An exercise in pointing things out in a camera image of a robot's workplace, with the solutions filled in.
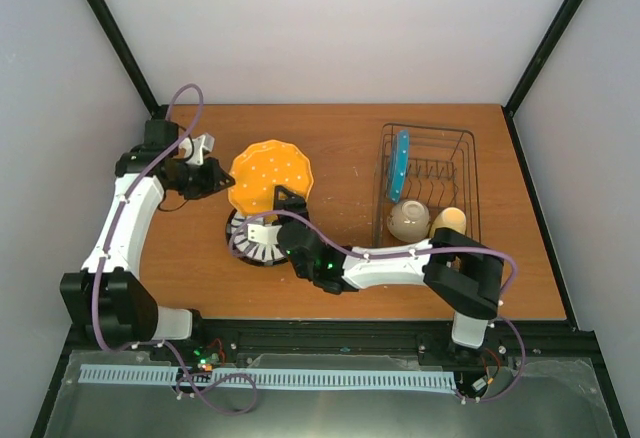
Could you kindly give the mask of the yellow ceramic mug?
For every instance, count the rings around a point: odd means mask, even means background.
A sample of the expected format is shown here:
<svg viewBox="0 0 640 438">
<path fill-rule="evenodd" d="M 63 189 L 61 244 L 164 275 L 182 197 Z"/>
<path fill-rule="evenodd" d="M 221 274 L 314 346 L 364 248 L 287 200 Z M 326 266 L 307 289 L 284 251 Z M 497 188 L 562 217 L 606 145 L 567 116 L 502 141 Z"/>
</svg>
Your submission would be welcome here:
<svg viewBox="0 0 640 438">
<path fill-rule="evenodd" d="M 441 228 L 451 229 L 465 235 L 467 230 L 466 214 L 457 207 L 443 209 L 433 220 L 429 230 L 429 237 L 433 238 Z"/>
</svg>

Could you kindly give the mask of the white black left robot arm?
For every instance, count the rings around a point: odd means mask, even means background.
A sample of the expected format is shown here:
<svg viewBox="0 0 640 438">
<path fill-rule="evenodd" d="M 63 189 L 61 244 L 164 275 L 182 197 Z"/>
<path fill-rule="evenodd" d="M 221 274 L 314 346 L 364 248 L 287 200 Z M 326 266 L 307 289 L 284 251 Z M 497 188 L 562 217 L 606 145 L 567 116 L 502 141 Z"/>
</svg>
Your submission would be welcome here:
<svg viewBox="0 0 640 438">
<path fill-rule="evenodd" d="M 146 122 L 141 144 L 115 165 L 112 203 L 96 245 L 77 272 L 66 273 L 60 293 L 74 330 L 97 345 L 173 340 L 186 360 L 201 358 L 208 336 L 190 309 L 159 305 L 140 281 L 140 260 L 154 214 L 167 192 L 187 201 L 230 188 L 234 180 L 212 157 L 215 139 L 191 137 L 163 119 Z"/>
</svg>

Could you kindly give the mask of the orange polka dot plate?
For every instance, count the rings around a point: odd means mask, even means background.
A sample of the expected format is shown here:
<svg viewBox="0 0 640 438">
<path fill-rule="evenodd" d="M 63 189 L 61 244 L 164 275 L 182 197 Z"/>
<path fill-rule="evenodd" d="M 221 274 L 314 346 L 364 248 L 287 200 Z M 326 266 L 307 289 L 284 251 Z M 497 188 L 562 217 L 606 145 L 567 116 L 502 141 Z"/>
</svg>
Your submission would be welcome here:
<svg viewBox="0 0 640 438">
<path fill-rule="evenodd" d="M 235 184 L 228 201 L 244 216 L 273 210 L 277 186 L 308 199 L 314 184 L 309 158 L 296 145 L 274 139 L 249 145 L 233 159 L 230 175 Z"/>
</svg>

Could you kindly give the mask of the cream ceramic bowl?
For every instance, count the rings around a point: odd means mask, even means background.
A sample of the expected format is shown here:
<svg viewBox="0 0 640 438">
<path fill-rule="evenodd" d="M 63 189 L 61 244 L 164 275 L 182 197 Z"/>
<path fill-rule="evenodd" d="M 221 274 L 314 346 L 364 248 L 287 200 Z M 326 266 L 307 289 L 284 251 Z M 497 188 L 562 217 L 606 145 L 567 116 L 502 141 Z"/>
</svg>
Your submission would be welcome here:
<svg viewBox="0 0 640 438">
<path fill-rule="evenodd" d="M 430 213 L 425 204 L 416 200 L 402 200 L 387 216 L 387 229 L 392 236 L 405 243 L 415 243 L 428 236 Z"/>
</svg>

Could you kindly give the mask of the teal polka dot plate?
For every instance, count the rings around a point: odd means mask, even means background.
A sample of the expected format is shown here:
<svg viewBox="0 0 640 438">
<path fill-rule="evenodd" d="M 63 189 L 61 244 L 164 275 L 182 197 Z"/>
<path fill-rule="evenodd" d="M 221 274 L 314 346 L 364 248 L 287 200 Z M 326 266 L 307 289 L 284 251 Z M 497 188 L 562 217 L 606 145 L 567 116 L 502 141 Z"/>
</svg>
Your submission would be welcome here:
<svg viewBox="0 0 640 438">
<path fill-rule="evenodd" d="M 392 139 L 386 179 L 386 197 L 393 203 L 401 199 L 409 166 L 409 148 L 409 132 L 400 130 Z"/>
</svg>

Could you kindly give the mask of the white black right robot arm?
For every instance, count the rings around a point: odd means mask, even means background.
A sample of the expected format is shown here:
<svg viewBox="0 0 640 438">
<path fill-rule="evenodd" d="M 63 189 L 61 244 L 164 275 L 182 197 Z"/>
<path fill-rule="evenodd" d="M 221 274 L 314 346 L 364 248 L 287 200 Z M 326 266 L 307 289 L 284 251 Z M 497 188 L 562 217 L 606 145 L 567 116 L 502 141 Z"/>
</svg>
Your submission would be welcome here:
<svg viewBox="0 0 640 438">
<path fill-rule="evenodd" d="M 373 287 L 425 286 L 454 311 L 451 341 L 480 349 L 501 299 L 505 256 L 448 228 L 406 246 L 373 248 L 331 244 L 309 220 L 301 195 L 277 185 L 276 245 L 294 273 L 339 295 Z"/>
</svg>

